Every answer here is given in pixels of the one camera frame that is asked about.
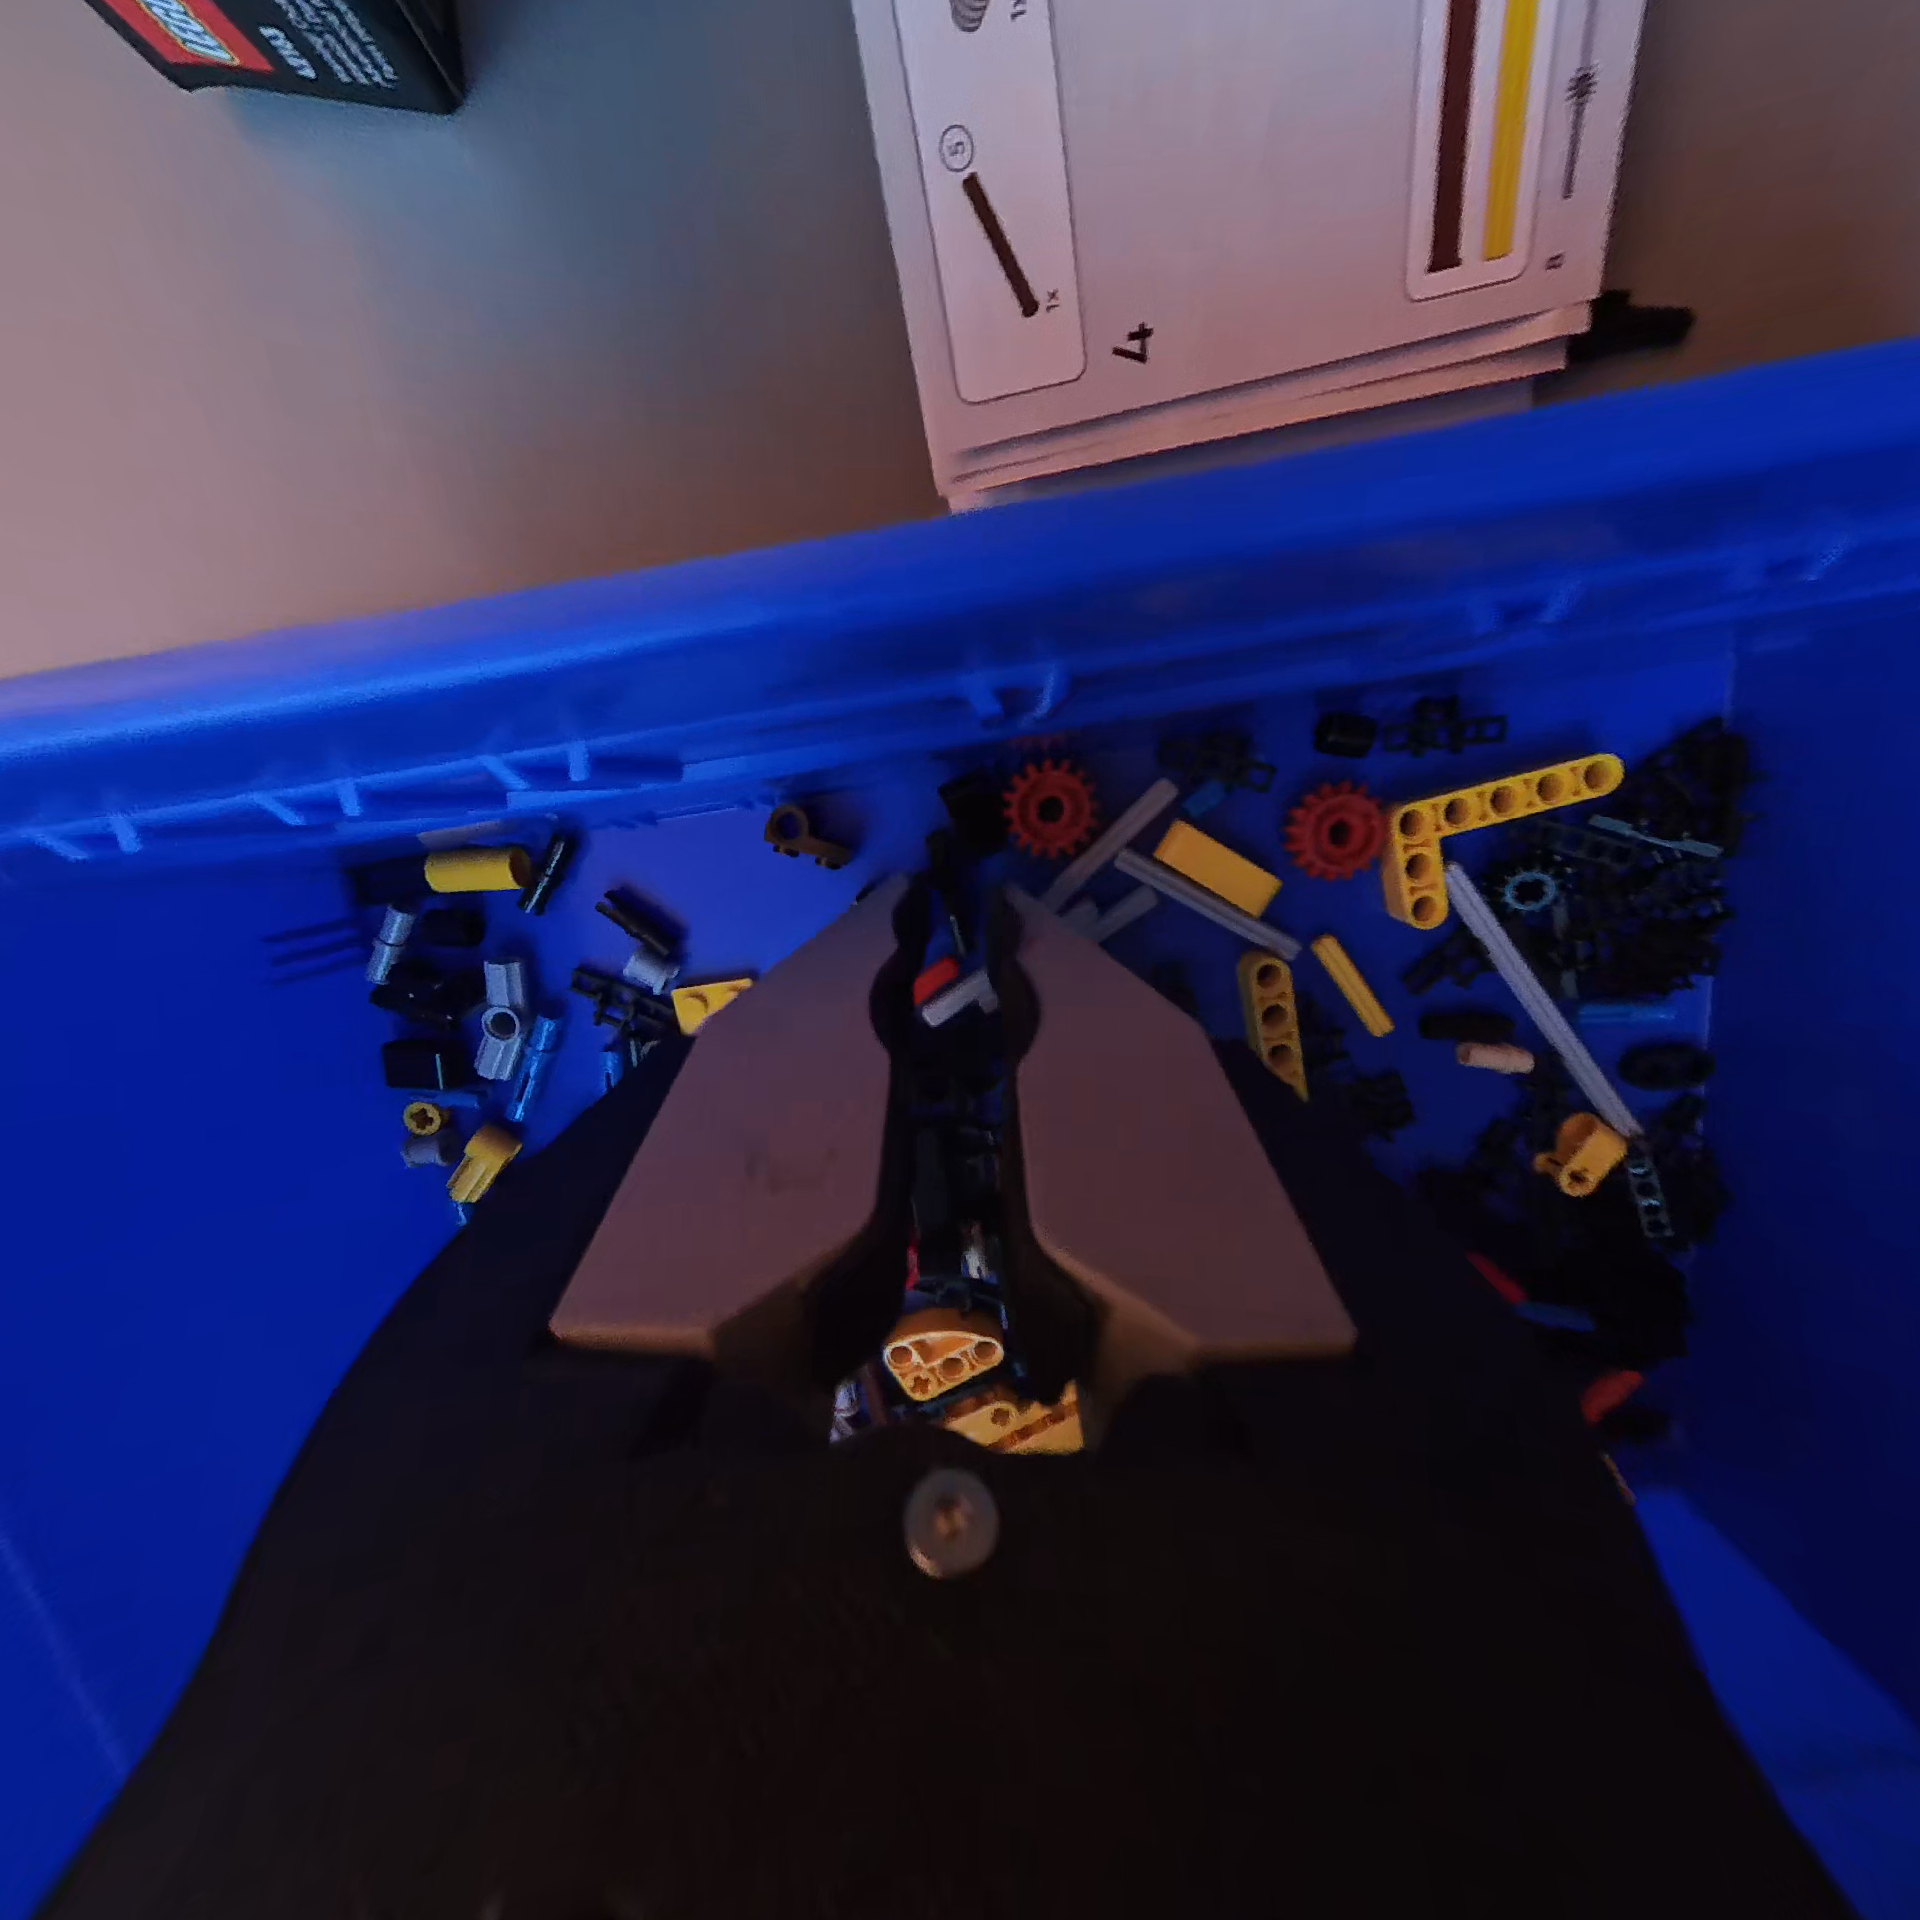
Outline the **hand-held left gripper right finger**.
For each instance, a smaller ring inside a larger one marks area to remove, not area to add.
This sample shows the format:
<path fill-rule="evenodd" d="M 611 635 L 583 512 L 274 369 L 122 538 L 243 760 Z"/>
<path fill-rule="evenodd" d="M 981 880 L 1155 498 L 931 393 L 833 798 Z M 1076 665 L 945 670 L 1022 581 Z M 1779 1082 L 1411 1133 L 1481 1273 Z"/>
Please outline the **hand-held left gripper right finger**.
<path fill-rule="evenodd" d="M 1349 1357 L 1358 1326 L 1205 1028 L 1022 889 L 991 984 L 1014 1211 L 1070 1376 Z"/>

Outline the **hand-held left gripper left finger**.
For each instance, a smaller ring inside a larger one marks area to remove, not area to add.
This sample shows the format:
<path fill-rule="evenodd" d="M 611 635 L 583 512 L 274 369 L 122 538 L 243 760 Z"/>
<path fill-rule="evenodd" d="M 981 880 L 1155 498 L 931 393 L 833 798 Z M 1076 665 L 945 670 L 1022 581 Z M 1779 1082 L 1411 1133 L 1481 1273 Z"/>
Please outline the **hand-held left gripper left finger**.
<path fill-rule="evenodd" d="M 549 1330 L 832 1389 L 901 1306 L 924 876 L 874 882 L 692 1038 Z"/>

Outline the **long black lego beam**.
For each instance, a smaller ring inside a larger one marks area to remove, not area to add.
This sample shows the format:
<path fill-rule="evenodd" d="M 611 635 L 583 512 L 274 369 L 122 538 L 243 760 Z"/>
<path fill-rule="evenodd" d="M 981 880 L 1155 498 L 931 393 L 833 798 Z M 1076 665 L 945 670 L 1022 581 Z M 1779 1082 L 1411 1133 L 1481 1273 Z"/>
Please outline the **long black lego beam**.
<path fill-rule="evenodd" d="M 1006 1330 L 1006 1043 L 987 971 L 981 889 L 955 829 L 930 833 L 927 870 L 931 936 L 914 981 L 908 1053 L 907 1299 Z"/>

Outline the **blue plastic bin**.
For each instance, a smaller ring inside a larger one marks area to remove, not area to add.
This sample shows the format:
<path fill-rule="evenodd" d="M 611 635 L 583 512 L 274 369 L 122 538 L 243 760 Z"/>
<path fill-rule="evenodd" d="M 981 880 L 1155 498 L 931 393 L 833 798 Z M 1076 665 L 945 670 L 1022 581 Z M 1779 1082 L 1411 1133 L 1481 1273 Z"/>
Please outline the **blue plastic bin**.
<path fill-rule="evenodd" d="M 832 1389 L 549 1330 L 702 1025 L 889 876 L 930 946 L 945 781 L 1241 729 L 1285 801 L 1310 706 L 1425 689 L 1510 719 L 1467 781 L 1766 771 L 1726 1290 L 1838 1419 L 1757 1357 L 1736 1474 L 1911 1692 L 1905 341 L 3 685 L 3 1915 L 1851 1916 L 1571 1375 L 1172 912 L 1349 1357 L 1079 1386 L 1013 1094 L 1006 1330 L 904 1280 Z M 565 1017 L 467 1222 L 355 876 Z"/>

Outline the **pile of loose lego pieces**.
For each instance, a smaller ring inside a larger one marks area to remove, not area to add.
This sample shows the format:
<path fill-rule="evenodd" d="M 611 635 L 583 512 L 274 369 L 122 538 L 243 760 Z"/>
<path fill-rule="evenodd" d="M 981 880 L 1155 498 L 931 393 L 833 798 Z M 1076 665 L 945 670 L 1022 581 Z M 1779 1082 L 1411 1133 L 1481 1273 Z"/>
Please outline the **pile of loose lego pieces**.
<path fill-rule="evenodd" d="M 1606 1002 L 1674 1015 L 1674 998 L 1716 971 L 1733 913 L 1721 869 L 1739 849 L 1750 781 L 1749 744 L 1713 719 L 1635 768 L 1573 755 L 1506 780 L 1451 780 L 1438 797 L 1395 807 L 1364 781 L 1319 781 L 1289 811 L 1282 842 L 1315 882 L 1379 870 L 1389 918 L 1433 936 L 1402 971 L 1402 994 L 1422 998 L 1499 975 L 1451 909 L 1445 876 L 1451 842 L 1493 833 L 1502 856 L 1473 889 L 1556 1017 L 1585 1020 Z M 1092 781 L 1070 760 L 1022 764 L 1000 788 L 970 775 L 944 797 L 974 876 L 1004 849 L 1092 850 Z M 565 1017 L 529 1002 L 517 956 L 484 956 L 488 922 L 477 900 L 435 889 L 412 900 L 385 876 L 355 886 L 385 913 L 371 1005 L 409 1023 L 379 1053 L 398 1153 L 409 1171 L 447 1172 L 448 1204 L 467 1222 L 523 1146 Z M 1382 1054 L 1358 1054 L 1323 1005 L 1333 992 L 1375 1043 L 1398 1028 L 1352 946 L 1323 932 L 1306 946 L 1308 962 L 1282 954 L 1276 932 L 1241 946 L 1241 1054 L 1355 1139 L 1392 1145 L 1414 1129 L 1421 1106 L 1405 1074 Z M 1662 1444 L 1674 1424 L 1645 1380 L 1687 1350 L 1683 1255 L 1713 1237 L 1729 1208 L 1704 1139 L 1713 1054 L 1668 1031 L 1629 1043 L 1616 1070 L 1573 1070 L 1536 1015 L 1479 1002 L 1435 1002 L 1417 1028 L 1421 1043 L 1458 1061 L 1445 1093 L 1467 1071 L 1514 1083 L 1456 1165 L 1421 1168 L 1421 1191 L 1571 1375 L 1585 1419 L 1611 1444 Z"/>

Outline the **small black lego connector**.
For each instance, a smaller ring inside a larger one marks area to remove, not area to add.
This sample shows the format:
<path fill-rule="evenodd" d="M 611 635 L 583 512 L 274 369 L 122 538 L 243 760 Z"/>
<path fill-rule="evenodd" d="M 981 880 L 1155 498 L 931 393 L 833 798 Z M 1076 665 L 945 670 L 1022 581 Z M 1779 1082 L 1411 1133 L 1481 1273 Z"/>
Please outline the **small black lego connector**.
<path fill-rule="evenodd" d="M 1639 301 L 1629 290 L 1604 290 L 1589 305 L 1586 331 L 1573 336 L 1566 362 L 1586 369 L 1616 356 L 1683 349 L 1694 336 L 1687 305 Z"/>

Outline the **white lego instruction booklet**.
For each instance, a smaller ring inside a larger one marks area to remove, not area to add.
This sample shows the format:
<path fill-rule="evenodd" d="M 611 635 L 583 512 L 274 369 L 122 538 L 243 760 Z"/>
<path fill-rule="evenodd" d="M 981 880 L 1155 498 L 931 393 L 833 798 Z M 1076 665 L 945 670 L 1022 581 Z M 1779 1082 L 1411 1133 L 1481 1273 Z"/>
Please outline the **white lego instruction booklet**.
<path fill-rule="evenodd" d="M 1604 282 L 1645 4 L 855 4 L 934 489 L 1520 397 Z"/>

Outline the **black cardboard lego box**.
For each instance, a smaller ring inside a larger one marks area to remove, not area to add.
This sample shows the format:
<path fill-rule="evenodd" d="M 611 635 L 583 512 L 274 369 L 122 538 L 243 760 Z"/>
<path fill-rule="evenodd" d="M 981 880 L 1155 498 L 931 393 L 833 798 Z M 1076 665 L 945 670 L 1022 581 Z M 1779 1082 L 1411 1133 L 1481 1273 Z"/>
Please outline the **black cardboard lego box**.
<path fill-rule="evenodd" d="M 185 93 L 254 88 L 451 116 L 467 100 L 454 4 L 92 4 Z"/>

